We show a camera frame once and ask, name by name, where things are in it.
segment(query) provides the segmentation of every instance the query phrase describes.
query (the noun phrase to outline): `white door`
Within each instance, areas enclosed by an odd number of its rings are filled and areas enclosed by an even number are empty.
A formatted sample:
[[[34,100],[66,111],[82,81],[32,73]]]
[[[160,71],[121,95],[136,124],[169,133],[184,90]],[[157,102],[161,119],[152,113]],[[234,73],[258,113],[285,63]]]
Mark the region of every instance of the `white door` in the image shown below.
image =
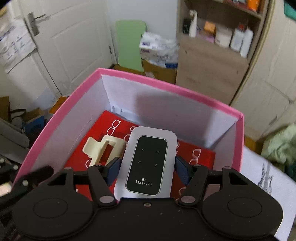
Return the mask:
[[[33,12],[40,57],[62,95],[73,92],[97,68],[112,65],[105,0],[19,0]]]

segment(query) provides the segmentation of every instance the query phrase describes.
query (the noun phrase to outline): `plastic bag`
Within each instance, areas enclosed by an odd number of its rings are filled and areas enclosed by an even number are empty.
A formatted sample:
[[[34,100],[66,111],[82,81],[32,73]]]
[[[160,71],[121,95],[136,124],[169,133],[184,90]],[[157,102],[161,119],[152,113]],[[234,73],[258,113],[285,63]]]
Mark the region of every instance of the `plastic bag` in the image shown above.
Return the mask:
[[[140,41],[142,59],[164,68],[177,68],[179,45],[176,40],[164,39],[145,32]]]

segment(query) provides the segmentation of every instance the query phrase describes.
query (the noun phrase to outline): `green cloth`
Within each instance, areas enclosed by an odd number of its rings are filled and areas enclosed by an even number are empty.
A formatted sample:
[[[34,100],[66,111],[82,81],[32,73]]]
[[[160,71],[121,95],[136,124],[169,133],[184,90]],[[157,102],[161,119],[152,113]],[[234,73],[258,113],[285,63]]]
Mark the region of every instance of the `green cloth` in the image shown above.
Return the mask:
[[[284,12],[288,18],[296,21],[296,11],[286,2],[284,2]]]
[[[283,170],[295,180],[296,177],[296,125],[289,125],[266,139],[261,156]]]

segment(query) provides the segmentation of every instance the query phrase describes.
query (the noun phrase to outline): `white bottle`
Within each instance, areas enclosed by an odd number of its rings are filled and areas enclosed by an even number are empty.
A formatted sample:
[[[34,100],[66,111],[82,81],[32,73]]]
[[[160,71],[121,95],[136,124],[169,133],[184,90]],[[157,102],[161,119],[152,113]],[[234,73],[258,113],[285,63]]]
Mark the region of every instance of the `white bottle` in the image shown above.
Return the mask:
[[[196,28],[197,28],[197,12],[195,10],[190,10],[190,16],[193,17],[189,28],[189,37],[196,37]]]
[[[250,30],[249,28],[247,28],[247,30],[244,33],[244,40],[243,40],[242,47],[240,50],[241,57],[243,57],[243,58],[247,57],[248,52],[250,50],[253,36],[254,36],[253,31]]]
[[[244,40],[244,32],[242,31],[242,29],[236,28],[234,31],[230,48],[234,51],[239,52],[241,49],[243,40]]]

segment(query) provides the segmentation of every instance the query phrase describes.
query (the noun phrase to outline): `pink box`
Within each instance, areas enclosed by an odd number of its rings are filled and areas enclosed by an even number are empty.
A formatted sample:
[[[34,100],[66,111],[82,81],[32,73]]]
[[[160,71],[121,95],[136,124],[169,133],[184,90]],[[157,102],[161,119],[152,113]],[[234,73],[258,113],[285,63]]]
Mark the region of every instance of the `pink box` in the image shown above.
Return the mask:
[[[46,165],[58,172],[104,110],[216,152],[214,170],[240,170],[244,115],[210,97],[152,78],[97,69],[59,108],[17,178]]]

